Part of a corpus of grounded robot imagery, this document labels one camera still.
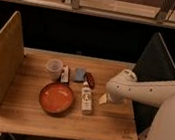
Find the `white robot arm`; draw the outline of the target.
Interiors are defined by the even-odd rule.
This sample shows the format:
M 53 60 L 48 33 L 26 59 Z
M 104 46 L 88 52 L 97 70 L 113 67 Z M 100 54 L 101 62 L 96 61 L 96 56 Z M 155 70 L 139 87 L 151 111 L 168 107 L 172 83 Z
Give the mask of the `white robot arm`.
M 107 81 L 110 101 L 131 99 L 157 107 L 146 140 L 175 140 L 175 81 L 138 82 L 132 70 L 122 70 Z

